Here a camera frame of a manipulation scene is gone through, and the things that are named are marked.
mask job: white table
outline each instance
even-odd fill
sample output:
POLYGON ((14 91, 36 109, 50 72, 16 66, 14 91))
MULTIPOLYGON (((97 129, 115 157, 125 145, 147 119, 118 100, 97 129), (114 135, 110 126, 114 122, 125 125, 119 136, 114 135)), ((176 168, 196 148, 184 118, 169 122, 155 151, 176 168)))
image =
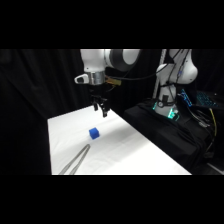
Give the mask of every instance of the white table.
POLYGON ((103 118, 101 110, 88 107, 50 119, 48 126, 53 175, 87 144, 91 149, 77 175, 190 175, 113 111, 103 118), (100 138, 92 140, 95 127, 100 138))

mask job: black background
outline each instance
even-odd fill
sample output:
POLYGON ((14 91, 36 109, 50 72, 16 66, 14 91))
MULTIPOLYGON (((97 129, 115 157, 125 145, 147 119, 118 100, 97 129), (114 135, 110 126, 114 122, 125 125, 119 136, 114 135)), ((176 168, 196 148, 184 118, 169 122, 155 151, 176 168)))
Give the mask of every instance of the black background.
MULTIPOLYGON (((128 77, 155 72, 160 55, 161 49, 144 49, 128 77)), ((224 49, 194 49, 192 58, 199 70, 198 89, 224 95, 224 49)), ((47 119, 90 105, 88 86, 74 83, 82 73, 78 49, 0 50, 2 174, 51 173, 47 119)), ((107 69, 107 74, 125 73, 107 69)), ((112 109, 122 116, 152 97, 155 80, 123 82, 111 92, 112 109)))

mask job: cable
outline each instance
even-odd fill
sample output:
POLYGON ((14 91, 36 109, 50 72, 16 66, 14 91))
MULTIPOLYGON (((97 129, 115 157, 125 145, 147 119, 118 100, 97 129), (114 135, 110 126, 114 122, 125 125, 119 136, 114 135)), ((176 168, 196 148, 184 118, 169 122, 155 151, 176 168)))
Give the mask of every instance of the cable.
MULTIPOLYGON (((180 50, 174 55, 174 57, 172 58, 172 60, 174 60, 174 59, 176 58, 176 56, 180 53, 181 50, 182 50, 182 49, 180 49, 180 50)), ((112 77, 112 76, 108 76, 108 77, 110 77, 111 79, 118 79, 118 80, 124 80, 124 81, 125 81, 125 80, 126 80, 126 81, 140 81, 140 80, 149 79, 149 78, 155 76, 156 74, 158 74, 159 72, 161 72, 162 70, 164 70, 168 65, 169 65, 169 64, 167 64, 166 66, 164 66, 161 70, 159 70, 159 71, 153 73, 152 75, 149 75, 149 76, 146 76, 146 77, 142 77, 142 78, 133 78, 133 79, 125 78, 125 77, 128 75, 129 72, 128 72, 124 77, 112 77)))
POLYGON ((116 86, 113 86, 111 89, 109 89, 108 91, 106 91, 106 93, 111 92, 116 86))
POLYGON ((217 128, 217 123, 216 123, 215 115, 214 115, 212 109, 209 109, 209 110, 211 111, 212 118, 213 118, 213 121, 214 121, 214 125, 215 125, 215 137, 216 137, 217 136, 217 132, 218 132, 218 128, 217 128))

